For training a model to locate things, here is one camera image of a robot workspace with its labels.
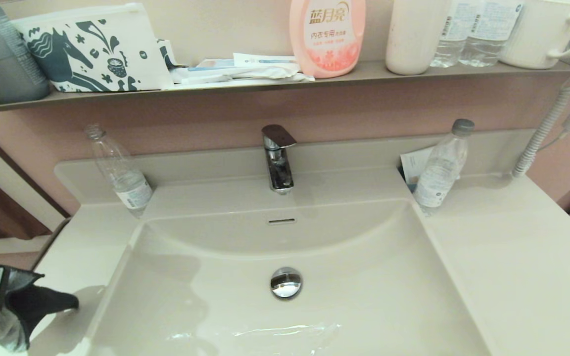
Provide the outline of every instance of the faucet handle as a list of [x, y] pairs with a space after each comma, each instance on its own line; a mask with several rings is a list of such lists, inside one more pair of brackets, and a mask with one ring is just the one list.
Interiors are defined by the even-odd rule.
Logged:
[[263, 146], [271, 151], [294, 146], [296, 140], [280, 125], [267, 125], [262, 130]]

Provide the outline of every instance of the pink wall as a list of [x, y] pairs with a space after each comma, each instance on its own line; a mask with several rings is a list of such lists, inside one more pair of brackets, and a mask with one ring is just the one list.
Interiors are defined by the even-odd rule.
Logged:
[[[77, 201], [52, 173], [91, 157], [82, 129], [101, 123], [134, 154], [260, 146], [281, 124], [299, 142], [444, 133], [458, 117], [477, 130], [534, 128], [563, 77], [438, 79], [343, 88], [130, 99], [0, 113], [0, 145], [70, 212]], [[570, 208], [570, 137], [538, 157], [529, 175]]]

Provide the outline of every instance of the sink overflow hole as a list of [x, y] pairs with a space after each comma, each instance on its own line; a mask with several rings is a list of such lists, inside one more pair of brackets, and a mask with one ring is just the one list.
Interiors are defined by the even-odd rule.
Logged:
[[295, 223], [296, 219], [279, 219], [267, 221], [267, 225], [283, 225], [284, 223]]

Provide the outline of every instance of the brown curtain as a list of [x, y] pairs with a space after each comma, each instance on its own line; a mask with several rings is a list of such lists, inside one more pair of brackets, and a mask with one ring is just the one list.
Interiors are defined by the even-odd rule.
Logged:
[[49, 228], [0, 189], [0, 239], [16, 237], [28, 240], [51, 233]]

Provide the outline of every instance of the bottle label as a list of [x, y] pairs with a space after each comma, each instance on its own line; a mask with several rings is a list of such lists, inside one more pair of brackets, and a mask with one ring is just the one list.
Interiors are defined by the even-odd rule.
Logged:
[[479, 11], [477, 0], [452, 0], [450, 14], [441, 34], [442, 41], [465, 41]]
[[6, 41], [6, 45], [16, 56], [19, 64], [28, 75], [32, 83], [39, 84], [45, 81], [45, 75], [39, 69], [39, 66], [32, 58], [30, 52], [25, 47], [23, 40], [19, 36], [19, 32], [14, 28], [12, 23], [10, 23], [7, 16], [0, 16], [0, 34]]
[[517, 0], [485, 3], [475, 18], [471, 38], [487, 41], [506, 41], [512, 33], [523, 3]]
[[310, 0], [305, 11], [303, 36], [307, 55], [324, 70], [350, 67], [360, 54], [353, 33], [351, 0]]
[[454, 184], [456, 176], [453, 169], [454, 163], [451, 161], [426, 167], [419, 177], [415, 200], [425, 207], [439, 207]]
[[151, 200], [153, 191], [149, 185], [149, 182], [145, 180], [135, 189], [131, 189], [130, 191], [125, 192], [116, 192], [116, 194], [118, 195], [118, 198], [122, 200], [122, 203], [127, 206], [127, 208], [139, 209], [149, 204], [149, 200]]

